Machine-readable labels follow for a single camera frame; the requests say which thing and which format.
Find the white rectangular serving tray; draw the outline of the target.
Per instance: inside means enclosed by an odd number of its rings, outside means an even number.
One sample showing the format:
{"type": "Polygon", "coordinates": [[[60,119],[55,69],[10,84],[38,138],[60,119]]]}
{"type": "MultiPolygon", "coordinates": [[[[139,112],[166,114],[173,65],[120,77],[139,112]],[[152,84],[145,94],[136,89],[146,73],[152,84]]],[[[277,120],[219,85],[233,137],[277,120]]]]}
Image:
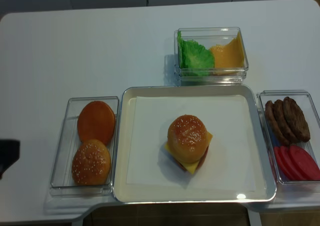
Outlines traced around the white rectangular serving tray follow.
{"type": "Polygon", "coordinates": [[[131,87],[122,96],[114,196],[124,203],[267,202],[276,194],[255,96],[243,84],[131,87]],[[198,117],[213,138],[203,165],[182,170],[170,124],[198,117]]]}

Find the green lettuce leaf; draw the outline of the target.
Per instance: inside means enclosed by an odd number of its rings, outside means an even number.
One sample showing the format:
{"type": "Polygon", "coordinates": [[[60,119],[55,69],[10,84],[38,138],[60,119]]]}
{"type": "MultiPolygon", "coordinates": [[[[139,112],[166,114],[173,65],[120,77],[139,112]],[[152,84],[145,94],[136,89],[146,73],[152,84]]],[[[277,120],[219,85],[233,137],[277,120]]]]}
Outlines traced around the green lettuce leaf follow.
{"type": "Polygon", "coordinates": [[[197,41],[184,40],[180,31],[177,33],[179,67],[184,77],[207,77],[215,67],[215,56],[197,41]]]}

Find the brown meat patty left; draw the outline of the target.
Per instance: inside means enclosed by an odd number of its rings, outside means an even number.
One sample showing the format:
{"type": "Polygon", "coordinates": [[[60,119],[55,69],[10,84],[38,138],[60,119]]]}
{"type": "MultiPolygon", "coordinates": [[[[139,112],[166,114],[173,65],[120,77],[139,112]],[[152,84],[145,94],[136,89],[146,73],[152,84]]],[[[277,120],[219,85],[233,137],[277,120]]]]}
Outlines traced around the brown meat patty left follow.
{"type": "Polygon", "coordinates": [[[265,117],[268,121],[268,124],[277,138],[277,140],[284,146],[288,146],[290,144],[290,141],[283,135],[283,133],[280,130],[280,127],[275,119],[274,113],[273,113],[273,103],[271,100],[267,101],[265,104],[265,117]]]}

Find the sesame bun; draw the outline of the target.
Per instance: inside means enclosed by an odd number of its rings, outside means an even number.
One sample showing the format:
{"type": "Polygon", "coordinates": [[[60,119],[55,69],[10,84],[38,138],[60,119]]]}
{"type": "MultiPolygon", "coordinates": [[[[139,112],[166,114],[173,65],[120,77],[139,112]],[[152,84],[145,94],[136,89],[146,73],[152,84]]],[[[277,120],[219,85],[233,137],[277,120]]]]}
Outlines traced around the sesame bun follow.
{"type": "Polygon", "coordinates": [[[193,164],[205,155],[212,137],[198,117],[185,114],[169,126],[167,146],[178,161],[193,164]]]}
{"type": "Polygon", "coordinates": [[[112,162],[109,150],[97,139],[84,141],[76,151],[71,165],[72,179],[78,186],[103,185],[112,162]]]}

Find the brown meat patty middle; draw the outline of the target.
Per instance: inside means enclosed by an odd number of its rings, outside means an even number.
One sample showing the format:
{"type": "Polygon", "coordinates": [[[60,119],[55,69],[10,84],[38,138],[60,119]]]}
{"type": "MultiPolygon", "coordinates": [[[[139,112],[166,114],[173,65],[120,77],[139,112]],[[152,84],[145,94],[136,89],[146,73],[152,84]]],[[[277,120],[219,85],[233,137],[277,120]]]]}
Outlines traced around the brown meat patty middle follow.
{"type": "Polygon", "coordinates": [[[277,99],[273,104],[273,114],[275,120],[278,124],[278,127],[282,133],[282,135],[289,141],[290,144],[295,144],[299,142],[299,139],[295,136],[292,132],[291,128],[289,127],[285,115],[284,115],[284,108],[283,108],[283,101],[277,99]]]}

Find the yellow cheese slice on burger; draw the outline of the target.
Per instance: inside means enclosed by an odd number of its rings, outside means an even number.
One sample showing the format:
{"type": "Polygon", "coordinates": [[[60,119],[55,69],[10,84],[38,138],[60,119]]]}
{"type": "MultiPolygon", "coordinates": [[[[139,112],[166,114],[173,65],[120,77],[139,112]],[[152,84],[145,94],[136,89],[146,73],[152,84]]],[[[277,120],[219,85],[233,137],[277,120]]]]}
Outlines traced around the yellow cheese slice on burger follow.
{"type": "Polygon", "coordinates": [[[176,157],[174,156],[174,154],[171,152],[167,142],[164,144],[164,148],[172,156],[173,160],[179,165],[179,167],[183,171],[188,171],[190,174],[194,174],[196,172],[196,170],[198,170],[203,165],[203,163],[207,157],[209,145],[210,145],[210,142],[213,138],[213,135],[210,132],[207,132],[207,136],[208,136],[208,146],[207,146],[203,156],[200,158],[200,160],[193,162],[193,163],[185,163],[185,162],[180,162],[179,160],[177,160],[176,157]]]}

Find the white paper sheet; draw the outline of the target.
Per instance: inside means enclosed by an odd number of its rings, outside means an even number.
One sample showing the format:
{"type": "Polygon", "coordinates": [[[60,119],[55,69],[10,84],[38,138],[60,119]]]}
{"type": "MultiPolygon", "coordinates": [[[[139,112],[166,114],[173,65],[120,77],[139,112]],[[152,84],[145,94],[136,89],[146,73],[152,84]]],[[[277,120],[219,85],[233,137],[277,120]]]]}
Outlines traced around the white paper sheet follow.
{"type": "Polygon", "coordinates": [[[250,147],[255,144],[244,97],[138,97],[126,182],[183,189],[254,191],[250,147]],[[164,148],[168,128],[182,115],[198,117],[213,135],[194,174],[182,170],[164,148]]]}

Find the red tomato slice left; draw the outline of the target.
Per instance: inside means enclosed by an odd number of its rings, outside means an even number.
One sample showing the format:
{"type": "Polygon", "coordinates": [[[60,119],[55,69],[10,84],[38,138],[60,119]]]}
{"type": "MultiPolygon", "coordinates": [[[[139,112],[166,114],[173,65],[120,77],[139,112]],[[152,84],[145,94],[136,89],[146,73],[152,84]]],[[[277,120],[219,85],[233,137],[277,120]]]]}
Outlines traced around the red tomato slice left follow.
{"type": "Polygon", "coordinates": [[[273,151],[274,151],[274,155],[275,155],[275,159],[276,159],[278,167],[281,169],[283,174],[286,176],[286,169],[285,169],[285,166],[283,165],[281,154],[280,154],[280,146],[274,147],[273,151]]]}

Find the clear bun container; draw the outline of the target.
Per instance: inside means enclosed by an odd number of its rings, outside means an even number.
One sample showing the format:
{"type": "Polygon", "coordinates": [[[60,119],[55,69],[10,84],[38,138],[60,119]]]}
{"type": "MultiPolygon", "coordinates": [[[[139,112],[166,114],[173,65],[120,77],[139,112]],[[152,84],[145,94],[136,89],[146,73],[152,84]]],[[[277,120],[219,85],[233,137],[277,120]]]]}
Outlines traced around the clear bun container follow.
{"type": "Polygon", "coordinates": [[[118,109],[119,98],[117,96],[80,97],[69,99],[50,181],[50,193],[53,196],[92,197],[95,195],[106,195],[112,192],[114,183],[113,173],[115,171],[117,151],[116,136],[118,133],[118,109]],[[107,104],[115,116],[115,125],[112,137],[110,142],[105,145],[110,154],[110,171],[103,183],[79,185],[72,177],[72,161],[82,144],[82,140],[80,139],[78,132],[78,119],[81,112],[88,104],[97,101],[107,104]]]}

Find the clear lettuce cheese container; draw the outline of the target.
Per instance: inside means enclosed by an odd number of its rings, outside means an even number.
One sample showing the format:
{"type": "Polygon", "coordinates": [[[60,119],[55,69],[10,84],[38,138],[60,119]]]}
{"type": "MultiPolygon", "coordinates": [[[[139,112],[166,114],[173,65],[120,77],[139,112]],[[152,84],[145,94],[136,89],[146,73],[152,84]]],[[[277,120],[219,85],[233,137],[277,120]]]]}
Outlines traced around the clear lettuce cheese container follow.
{"type": "Polygon", "coordinates": [[[204,28],[179,28],[174,32],[174,73],[183,84],[240,84],[246,78],[249,63],[242,33],[239,27],[204,27],[204,28]],[[179,47],[177,35],[181,32],[183,40],[195,40],[207,50],[215,45],[227,45],[239,33],[243,46],[244,67],[242,68],[212,68],[209,76],[182,76],[179,64],[179,47]]]}

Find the plain smooth bun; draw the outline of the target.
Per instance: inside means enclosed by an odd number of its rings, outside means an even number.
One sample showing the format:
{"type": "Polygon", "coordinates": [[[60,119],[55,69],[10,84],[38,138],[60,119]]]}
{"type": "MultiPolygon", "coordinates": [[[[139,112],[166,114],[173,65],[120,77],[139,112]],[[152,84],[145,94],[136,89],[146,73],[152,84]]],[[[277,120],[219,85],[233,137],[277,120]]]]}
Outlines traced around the plain smooth bun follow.
{"type": "Polygon", "coordinates": [[[77,132],[81,142],[99,140],[108,145],[116,128],[116,116],[111,107],[103,101],[88,103],[79,114],[77,132]]]}

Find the clear patty tomato container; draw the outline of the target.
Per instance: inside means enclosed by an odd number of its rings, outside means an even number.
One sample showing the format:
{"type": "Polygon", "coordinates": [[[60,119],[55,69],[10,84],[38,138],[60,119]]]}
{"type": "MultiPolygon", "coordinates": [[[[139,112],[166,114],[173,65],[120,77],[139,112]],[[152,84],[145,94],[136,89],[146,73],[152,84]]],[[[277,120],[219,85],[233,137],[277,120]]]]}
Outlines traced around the clear patty tomato container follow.
{"type": "Polygon", "coordinates": [[[278,167],[274,147],[298,146],[304,149],[313,158],[317,166],[320,168],[320,117],[315,108],[311,95],[305,90],[265,90],[257,94],[257,101],[260,108],[261,122],[265,131],[265,140],[267,150],[270,155],[271,165],[273,167],[277,182],[282,185],[306,185],[310,183],[319,183],[320,180],[289,180],[278,167]],[[289,145],[281,144],[274,135],[265,116],[265,104],[267,101],[274,102],[276,100],[284,100],[285,97],[290,97],[296,101],[298,106],[303,111],[304,117],[308,123],[310,131],[310,140],[308,142],[299,141],[298,143],[290,143],[289,145]]]}

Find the yellow cheese slice in container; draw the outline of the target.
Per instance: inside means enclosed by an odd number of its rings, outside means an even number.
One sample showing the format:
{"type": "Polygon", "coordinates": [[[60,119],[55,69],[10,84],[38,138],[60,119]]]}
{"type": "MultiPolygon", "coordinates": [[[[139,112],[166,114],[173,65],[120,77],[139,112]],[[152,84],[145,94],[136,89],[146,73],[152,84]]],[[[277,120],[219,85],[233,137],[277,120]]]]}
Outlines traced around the yellow cheese slice in container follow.
{"type": "Polygon", "coordinates": [[[216,44],[209,48],[214,56],[214,67],[216,69],[230,69],[244,67],[244,50],[241,43],[240,33],[228,44],[216,44]]]}

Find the red tomato slice middle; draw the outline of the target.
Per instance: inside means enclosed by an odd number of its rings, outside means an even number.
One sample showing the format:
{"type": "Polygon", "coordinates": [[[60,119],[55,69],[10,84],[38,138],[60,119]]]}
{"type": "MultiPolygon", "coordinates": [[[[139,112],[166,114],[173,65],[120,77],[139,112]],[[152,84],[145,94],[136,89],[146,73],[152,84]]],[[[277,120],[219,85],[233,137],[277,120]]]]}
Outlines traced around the red tomato slice middle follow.
{"type": "Polygon", "coordinates": [[[289,148],[286,146],[280,147],[280,157],[285,167],[285,174],[292,181],[305,181],[307,178],[294,165],[293,160],[289,156],[289,148]]]}

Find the red tomato slice on burger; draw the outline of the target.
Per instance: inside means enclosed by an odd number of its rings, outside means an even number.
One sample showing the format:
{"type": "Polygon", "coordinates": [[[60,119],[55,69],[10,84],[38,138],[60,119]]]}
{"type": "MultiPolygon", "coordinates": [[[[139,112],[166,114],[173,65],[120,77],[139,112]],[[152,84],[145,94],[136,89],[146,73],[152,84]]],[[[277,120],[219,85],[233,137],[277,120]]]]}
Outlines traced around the red tomato slice on burger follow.
{"type": "Polygon", "coordinates": [[[208,147],[206,148],[203,156],[200,158],[199,161],[194,162],[194,163],[181,163],[179,162],[177,159],[174,159],[174,161],[177,163],[177,165],[179,165],[179,167],[183,170],[183,171],[187,171],[190,174],[194,174],[204,163],[206,157],[207,157],[207,153],[208,153],[208,147]]]}

